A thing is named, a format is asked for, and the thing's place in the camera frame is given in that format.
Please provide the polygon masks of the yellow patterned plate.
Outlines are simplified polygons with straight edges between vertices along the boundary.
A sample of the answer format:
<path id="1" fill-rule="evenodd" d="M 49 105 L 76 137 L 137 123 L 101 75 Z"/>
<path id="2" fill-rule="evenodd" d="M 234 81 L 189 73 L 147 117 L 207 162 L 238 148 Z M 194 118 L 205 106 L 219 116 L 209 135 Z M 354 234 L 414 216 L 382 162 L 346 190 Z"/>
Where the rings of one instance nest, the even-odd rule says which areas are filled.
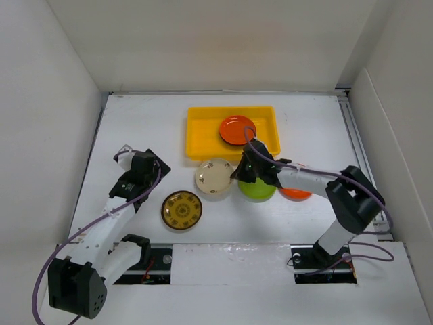
<path id="1" fill-rule="evenodd" d="M 161 217 L 172 230 L 185 231 L 201 219 L 202 202 L 193 192 L 180 190 L 167 196 L 162 203 Z"/>

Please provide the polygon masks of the green plate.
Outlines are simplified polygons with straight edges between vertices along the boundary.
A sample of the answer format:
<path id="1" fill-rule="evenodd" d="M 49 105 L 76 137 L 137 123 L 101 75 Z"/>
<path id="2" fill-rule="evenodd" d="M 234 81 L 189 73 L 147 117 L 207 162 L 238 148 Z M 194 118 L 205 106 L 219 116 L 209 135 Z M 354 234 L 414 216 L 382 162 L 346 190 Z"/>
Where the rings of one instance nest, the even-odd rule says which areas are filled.
<path id="1" fill-rule="evenodd" d="M 257 179 L 254 183 L 238 181 L 237 184 L 241 193 L 253 201 L 266 201 L 270 199 L 276 191 L 275 186 L 268 185 L 261 179 Z"/>

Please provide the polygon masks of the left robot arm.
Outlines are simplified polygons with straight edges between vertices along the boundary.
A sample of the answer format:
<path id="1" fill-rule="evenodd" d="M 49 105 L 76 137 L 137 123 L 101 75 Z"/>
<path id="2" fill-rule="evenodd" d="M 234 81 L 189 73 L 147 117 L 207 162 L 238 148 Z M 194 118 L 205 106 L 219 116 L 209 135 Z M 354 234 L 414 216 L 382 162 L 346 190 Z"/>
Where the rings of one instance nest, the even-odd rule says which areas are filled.
<path id="1" fill-rule="evenodd" d="M 125 234 L 124 227 L 170 172 L 150 149 L 124 146 L 114 160 L 124 173 L 109 191 L 101 217 L 82 227 L 67 243 L 69 252 L 56 253 L 47 267 L 50 306 L 82 318 L 100 313 L 108 287 L 128 268 L 149 264 L 149 239 Z"/>

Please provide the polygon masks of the orange plate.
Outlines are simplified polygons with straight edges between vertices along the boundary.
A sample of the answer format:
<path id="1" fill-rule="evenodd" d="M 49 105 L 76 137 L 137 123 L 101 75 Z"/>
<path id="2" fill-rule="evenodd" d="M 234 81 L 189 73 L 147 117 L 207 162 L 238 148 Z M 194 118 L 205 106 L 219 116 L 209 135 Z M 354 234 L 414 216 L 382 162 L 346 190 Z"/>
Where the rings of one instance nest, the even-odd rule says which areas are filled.
<path id="1" fill-rule="evenodd" d="M 219 126 L 219 135 L 224 138 L 240 138 L 250 141 L 256 135 L 256 125 L 246 116 L 228 116 Z"/>
<path id="2" fill-rule="evenodd" d="M 310 192 L 299 190 L 299 189 L 293 189 L 293 188 L 284 188 L 284 189 L 280 189 L 279 191 L 287 199 L 294 200 L 294 201 L 307 200 L 312 196 Z"/>

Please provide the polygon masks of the cream plate with drawings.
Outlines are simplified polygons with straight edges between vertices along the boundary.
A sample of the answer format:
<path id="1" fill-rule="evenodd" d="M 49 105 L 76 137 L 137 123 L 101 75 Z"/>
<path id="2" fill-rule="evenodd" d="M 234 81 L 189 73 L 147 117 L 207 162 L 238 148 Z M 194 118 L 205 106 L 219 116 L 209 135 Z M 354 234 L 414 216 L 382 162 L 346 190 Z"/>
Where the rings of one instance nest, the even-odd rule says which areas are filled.
<path id="1" fill-rule="evenodd" d="M 198 189 L 205 194 L 221 194 L 231 187 L 233 172 L 233 165 L 229 161 L 212 158 L 196 169 L 195 182 Z"/>

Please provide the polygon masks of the black plate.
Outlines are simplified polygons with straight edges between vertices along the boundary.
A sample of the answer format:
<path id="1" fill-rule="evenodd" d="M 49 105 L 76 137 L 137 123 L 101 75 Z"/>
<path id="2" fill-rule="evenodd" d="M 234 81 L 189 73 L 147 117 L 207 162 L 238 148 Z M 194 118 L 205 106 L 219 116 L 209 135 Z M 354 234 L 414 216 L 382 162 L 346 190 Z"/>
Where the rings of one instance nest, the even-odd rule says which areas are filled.
<path id="1" fill-rule="evenodd" d="M 240 146 L 245 146 L 247 144 L 247 142 L 248 142 L 246 139 L 224 138 L 221 135 L 219 137 L 228 146 L 237 146 L 237 147 L 240 147 Z"/>

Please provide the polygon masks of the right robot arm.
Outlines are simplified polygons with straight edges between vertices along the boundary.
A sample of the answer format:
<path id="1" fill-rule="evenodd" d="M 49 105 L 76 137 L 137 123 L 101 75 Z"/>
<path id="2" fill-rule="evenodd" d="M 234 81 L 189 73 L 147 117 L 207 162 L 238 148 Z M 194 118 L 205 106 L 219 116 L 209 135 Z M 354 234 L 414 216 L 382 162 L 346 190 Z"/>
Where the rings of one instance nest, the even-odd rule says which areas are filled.
<path id="1" fill-rule="evenodd" d="M 263 181 L 279 189 L 298 189 L 329 200 L 335 221 L 314 243 L 311 256 L 327 267 L 354 237 L 367 234 L 375 217 L 387 213 L 385 200 L 356 166 L 339 172 L 312 169 L 288 159 L 275 160 L 264 143 L 253 139 L 244 146 L 231 178 L 244 183 Z"/>

